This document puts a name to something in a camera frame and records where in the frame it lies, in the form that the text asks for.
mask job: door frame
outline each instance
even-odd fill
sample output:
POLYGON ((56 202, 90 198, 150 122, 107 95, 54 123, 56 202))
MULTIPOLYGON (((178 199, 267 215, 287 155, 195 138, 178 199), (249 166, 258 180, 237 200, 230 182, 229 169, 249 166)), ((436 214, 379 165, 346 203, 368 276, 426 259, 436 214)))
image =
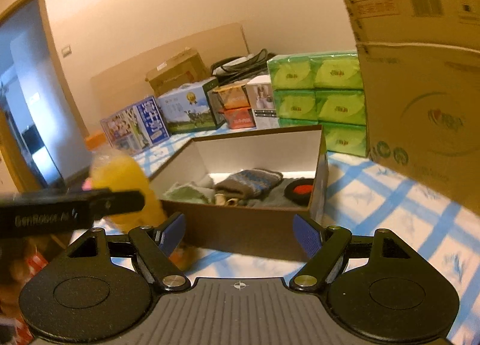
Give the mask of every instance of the door frame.
MULTIPOLYGON (((8 20, 8 18, 10 18, 11 15, 13 15, 18 9, 22 8, 30 1, 32 0, 16 0, 14 3, 8 6, 6 10, 0 13, 0 26, 3 25, 3 23, 6 22, 6 20, 8 20)), ((80 115, 80 111, 77 108, 74 97, 71 94, 67 79, 65 78, 65 74, 63 72, 62 64, 60 63, 60 57, 55 47, 55 42, 53 39, 53 34, 47 13, 46 1, 37 1, 40 11, 40 18, 42 19, 42 27, 46 38, 46 45, 49 49, 50 59, 53 64, 55 74, 82 136, 87 137, 87 127, 85 125, 85 122, 83 121, 82 116, 80 115)), ((39 183, 37 182, 33 173, 28 168, 27 163, 23 159, 23 156, 20 152, 20 148, 18 147, 15 138, 10 132, 5 116, 3 116, 3 113, 1 111, 0 114, 2 115, 0 117, 0 151, 2 155, 2 157, 0 158, 0 162, 3 158, 3 161, 5 161, 8 171, 19 192, 28 192, 40 189, 39 183)))
MULTIPOLYGON (((8 20, 11 15, 13 15, 18 9, 25 6, 32 0, 16 0, 12 3, 6 10, 0 13, 0 26, 8 20)), ((49 49, 50 59, 52 60, 53 68, 55 70, 55 74, 57 76, 58 82, 62 88, 63 94, 65 95, 65 99, 70 107, 71 113, 75 118, 75 121, 80 129, 80 133, 85 138, 89 135, 85 122, 78 110, 77 104, 75 103, 74 97, 71 94, 70 87, 68 85, 67 79, 65 78, 65 74, 63 72, 62 64, 60 63, 60 57, 57 52, 57 48, 55 46, 55 41, 53 39, 52 29, 50 27, 49 15, 47 13, 47 4, 45 0, 37 0, 38 7, 40 11, 40 18, 42 19, 42 27, 43 32, 46 38, 46 45, 49 49)))

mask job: red round object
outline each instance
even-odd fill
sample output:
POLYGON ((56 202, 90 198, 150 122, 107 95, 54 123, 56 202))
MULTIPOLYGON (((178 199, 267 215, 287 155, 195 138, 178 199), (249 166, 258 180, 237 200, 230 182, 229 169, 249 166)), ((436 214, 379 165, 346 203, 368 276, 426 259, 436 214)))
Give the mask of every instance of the red round object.
POLYGON ((293 189, 293 191, 297 195, 306 195, 306 194, 311 193, 313 189, 314 189, 313 185, 299 185, 299 186, 296 186, 293 189))

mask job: metal screw head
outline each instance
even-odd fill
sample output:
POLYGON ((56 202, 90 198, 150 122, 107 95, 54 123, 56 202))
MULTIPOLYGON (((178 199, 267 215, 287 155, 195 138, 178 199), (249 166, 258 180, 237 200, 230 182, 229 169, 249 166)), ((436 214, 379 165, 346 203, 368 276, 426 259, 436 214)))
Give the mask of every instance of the metal screw head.
POLYGON ((177 274, 172 274, 170 276, 166 276, 162 279, 162 283, 170 288, 181 287, 183 284, 186 283, 185 277, 179 276, 177 274))
POLYGON ((295 277, 293 282, 300 287, 311 287, 317 283, 317 279, 308 274, 303 274, 301 276, 295 277))

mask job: doorway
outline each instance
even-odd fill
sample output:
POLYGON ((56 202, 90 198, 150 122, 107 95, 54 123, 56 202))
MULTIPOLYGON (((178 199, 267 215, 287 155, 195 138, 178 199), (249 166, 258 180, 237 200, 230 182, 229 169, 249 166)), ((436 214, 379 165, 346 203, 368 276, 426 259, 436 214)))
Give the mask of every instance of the doorway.
POLYGON ((7 167, 19 191, 35 189, 18 183, 25 179, 38 187, 64 187, 91 162, 85 124, 43 14, 41 0, 24 0, 0 18, 0 136, 10 136, 13 144, 0 150, 6 161, 10 156, 7 167))

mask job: red object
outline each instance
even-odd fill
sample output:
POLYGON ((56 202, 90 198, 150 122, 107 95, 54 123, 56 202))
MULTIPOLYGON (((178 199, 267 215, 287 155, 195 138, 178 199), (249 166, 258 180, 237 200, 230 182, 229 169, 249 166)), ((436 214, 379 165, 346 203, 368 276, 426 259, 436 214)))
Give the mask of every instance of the red object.
POLYGON ((293 191, 297 195, 306 195, 311 193, 313 189, 314 189, 313 185, 299 185, 299 186, 296 186, 295 189, 293 189, 293 191))
POLYGON ((222 109, 218 112, 225 116, 226 124, 231 130, 255 127, 254 116, 250 107, 222 109))
MULTIPOLYGON (((29 279, 31 279, 34 275, 40 272, 48 264, 48 261, 44 259, 42 254, 40 253, 36 253, 34 256, 28 258, 26 261, 30 270, 29 279)), ((26 323, 23 322, 23 320, 17 320, 17 323, 15 325, 15 331, 17 335, 15 336, 14 340, 17 345, 27 345, 32 342, 32 334, 30 334, 30 330, 28 330, 28 327, 26 323)))

